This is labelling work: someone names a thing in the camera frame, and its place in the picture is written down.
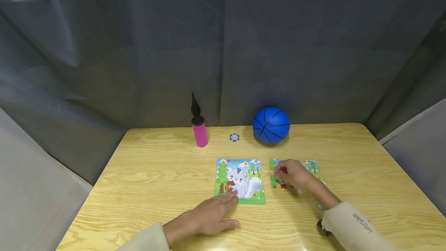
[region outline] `white cat illustration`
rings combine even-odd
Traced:
[[[254,191],[263,189],[262,180],[258,177],[245,177],[245,171],[240,168],[233,167],[226,175],[229,181],[235,183],[232,190],[237,190],[239,199],[249,199],[254,195]]]

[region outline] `cat face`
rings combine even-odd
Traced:
[[[233,167],[230,169],[226,175],[226,178],[235,184],[243,184],[246,182],[245,171],[240,168]]]

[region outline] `blue basketball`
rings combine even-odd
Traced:
[[[252,122],[254,135],[264,143],[280,143],[290,131],[290,119],[281,109],[266,107],[258,111]]]

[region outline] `pink pump cylinder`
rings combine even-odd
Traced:
[[[196,137],[197,146],[200,148],[208,145],[208,135],[206,134],[206,126],[204,122],[200,125],[192,125],[194,135]]]

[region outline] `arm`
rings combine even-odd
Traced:
[[[322,226],[330,231],[346,251],[395,251],[375,227],[348,201],[341,202],[319,179],[297,160],[284,160],[274,169],[277,179],[297,189],[309,190],[327,210]]]
[[[168,251],[179,241],[194,234],[216,234],[226,229],[240,227],[235,219],[223,220],[237,204],[237,191],[214,196],[181,214],[164,226],[157,223],[142,230],[119,251]]]

